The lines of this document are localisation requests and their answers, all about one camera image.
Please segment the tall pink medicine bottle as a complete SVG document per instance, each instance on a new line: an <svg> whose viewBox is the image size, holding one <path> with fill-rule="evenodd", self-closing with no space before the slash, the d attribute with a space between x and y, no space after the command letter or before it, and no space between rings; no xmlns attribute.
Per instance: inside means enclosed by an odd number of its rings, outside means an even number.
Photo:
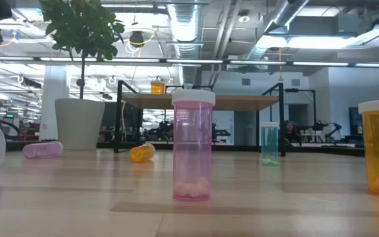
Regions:
<svg viewBox="0 0 379 237"><path fill-rule="evenodd" d="M179 90L174 107L173 198L205 201L211 197L212 112L215 94Z"/></svg>

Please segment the small orange medicine bottle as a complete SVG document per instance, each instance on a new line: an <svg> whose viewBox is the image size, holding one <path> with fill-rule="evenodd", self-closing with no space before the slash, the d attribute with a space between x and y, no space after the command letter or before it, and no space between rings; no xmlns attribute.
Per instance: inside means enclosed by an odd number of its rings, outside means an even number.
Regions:
<svg viewBox="0 0 379 237"><path fill-rule="evenodd" d="M155 155L155 147L152 144L143 144L133 147L129 152L129 160L133 163L144 163Z"/></svg>

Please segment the small pink medicine bottle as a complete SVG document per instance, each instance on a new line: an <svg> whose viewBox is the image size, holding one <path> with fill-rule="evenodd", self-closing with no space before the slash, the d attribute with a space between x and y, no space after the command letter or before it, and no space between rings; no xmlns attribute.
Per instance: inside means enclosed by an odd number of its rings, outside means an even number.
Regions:
<svg viewBox="0 0 379 237"><path fill-rule="evenodd" d="M28 144L22 150L25 159L48 159L58 157L63 152L63 145L58 141Z"/></svg>

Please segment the black background robot station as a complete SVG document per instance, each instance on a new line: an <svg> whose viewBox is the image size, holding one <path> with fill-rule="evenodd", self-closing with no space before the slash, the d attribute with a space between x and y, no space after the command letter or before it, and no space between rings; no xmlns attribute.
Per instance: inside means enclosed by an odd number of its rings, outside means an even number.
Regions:
<svg viewBox="0 0 379 237"><path fill-rule="evenodd" d="M212 141L218 142L218 137L227 137L229 138L232 134L229 133L227 130L220 130L217 128L217 125L215 123L212 124Z"/></svg>
<svg viewBox="0 0 379 237"><path fill-rule="evenodd" d="M172 141L174 137L174 127L169 121L162 121L157 128L143 131L145 141Z"/></svg>

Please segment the long led light bar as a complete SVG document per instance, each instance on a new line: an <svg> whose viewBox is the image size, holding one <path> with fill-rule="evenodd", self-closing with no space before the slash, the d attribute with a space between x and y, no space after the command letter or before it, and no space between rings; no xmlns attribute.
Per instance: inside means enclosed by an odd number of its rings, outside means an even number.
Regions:
<svg viewBox="0 0 379 237"><path fill-rule="evenodd" d="M27 56L0 56L4 63L81 63L79 57L27 57ZM117 65L232 65L232 66L313 66L313 67L341 67L341 68L379 68L379 63L336 63L336 62L308 62L308 61L246 61L220 59L165 59L165 58L113 58L103 59L105 64Z"/></svg>

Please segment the person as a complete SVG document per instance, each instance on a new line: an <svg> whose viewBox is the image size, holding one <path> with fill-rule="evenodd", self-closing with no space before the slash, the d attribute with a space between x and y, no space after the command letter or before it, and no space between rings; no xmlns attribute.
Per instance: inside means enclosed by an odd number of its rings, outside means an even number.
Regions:
<svg viewBox="0 0 379 237"><path fill-rule="evenodd" d="M291 145L292 143L299 143L301 141L301 136L299 134L299 131L296 127L296 125L290 121L285 121L285 129L286 129L286 135L285 135L285 143L286 145Z"/></svg>

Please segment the white plant pot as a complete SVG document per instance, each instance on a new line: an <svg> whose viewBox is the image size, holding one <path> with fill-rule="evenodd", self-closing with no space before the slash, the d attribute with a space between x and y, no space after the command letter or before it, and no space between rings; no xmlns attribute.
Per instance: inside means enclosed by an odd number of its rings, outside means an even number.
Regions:
<svg viewBox="0 0 379 237"><path fill-rule="evenodd" d="M58 140L64 150L95 150L105 104L88 99L55 100Z"/></svg>

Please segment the green leafy potted tree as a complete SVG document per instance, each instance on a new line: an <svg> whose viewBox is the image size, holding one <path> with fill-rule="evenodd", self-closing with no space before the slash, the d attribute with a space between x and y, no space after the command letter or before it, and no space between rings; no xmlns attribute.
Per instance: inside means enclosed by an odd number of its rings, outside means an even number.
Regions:
<svg viewBox="0 0 379 237"><path fill-rule="evenodd" d="M84 97L85 65L88 57L96 61L117 56L114 44L123 42L125 25L116 15L102 6L100 0L39 0L43 20L48 22L45 34L55 44L52 49L65 51L71 59L80 56L80 98Z"/></svg>

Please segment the wooden shelf black frame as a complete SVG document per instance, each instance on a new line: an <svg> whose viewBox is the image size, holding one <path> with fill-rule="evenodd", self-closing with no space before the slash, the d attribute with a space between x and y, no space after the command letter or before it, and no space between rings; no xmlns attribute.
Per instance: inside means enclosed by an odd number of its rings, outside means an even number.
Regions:
<svg viewBox="0 0 379 237"><path fill-rule="evenodd" d="M255 145L220 145L212 146L213 151L261 151L261 133L259 112L274 104L279 105L279 123L284 122L284 89L282 83L277 83L269 88L262 95L218 95L216 96L215 111L248 111L254 112L256 116ZM162 95L151 95L138 93L130 85L122 80L118 81L116 99L116 122L114 127L114 152L118 153L122 148L131 148L140 145L139 128L142 126L142 113L144 109L170 110L172 106L172 95L164 93ZM132 144L120 141L121 109L122 104L127 103L138 110L135 140Z"/></svg>

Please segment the silver round ventilation duct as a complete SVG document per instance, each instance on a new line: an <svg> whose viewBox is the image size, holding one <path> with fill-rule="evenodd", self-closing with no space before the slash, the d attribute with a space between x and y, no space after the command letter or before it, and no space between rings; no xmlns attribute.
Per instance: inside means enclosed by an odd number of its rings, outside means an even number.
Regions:
<svg viewBox="0 0 379 237"><path fill-rule="evenodd" d="M245 54L244 60L258 61L268 49L277 47L278 39L273 39L269 33L281 29L283 33L289 30L292 20L301 12L310 0L278 0L274 11L260 18L255 28L255 43Z"/></svg>
<svg viewBox="0 0 379 237"><path fill-rule="evenodd" d="M201 7L189 3L169 4L170 29L177 58L198 59L201 46L196 42L200 39Z"/></svg>

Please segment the black metal background frame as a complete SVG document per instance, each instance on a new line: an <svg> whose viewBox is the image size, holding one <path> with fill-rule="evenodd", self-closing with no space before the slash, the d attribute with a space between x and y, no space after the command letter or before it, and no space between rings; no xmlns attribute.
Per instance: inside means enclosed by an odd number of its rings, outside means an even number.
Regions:
<svg viewBox="0 0 379 237"><path fill-rule="evenodd" d="M312 102L313 102L313 123L312 125L308 125L308 126L305 126L308 127L308 128L314 128L315 127L315 124L317 122L317 118L316 118L316 90L304 90L304 89L297 89L297 88L287 88L284 90L286 93L299 93L299 92L305 92L307 95L309 93L312 94Z"/></svg>

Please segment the black aluminium rail frame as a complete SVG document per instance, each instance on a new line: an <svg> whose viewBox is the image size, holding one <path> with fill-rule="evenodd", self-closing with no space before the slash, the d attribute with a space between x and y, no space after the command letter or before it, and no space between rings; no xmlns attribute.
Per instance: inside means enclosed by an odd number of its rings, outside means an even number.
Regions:
<svg viewBox="0 0 379 237"><path fill-rule="evenodd" d="M353 157L364 157L365 150L363 148L356 147L344 147L344 146L321 146L321 147L295 147L286 146L284 148L286 153L325 153L332 155L346 155Z"/></svg>
<svg viewBox="0 0 379 237"><path fill-rule="evenodd" d="M40 144L41 142L37 141L27 141L27 142L20 142L20 141L7 141L6 142L6 151L22 151L24 146L29 144ZM112 143L97 143L96 145L97 149L113 149L114 145Z"/></svg>

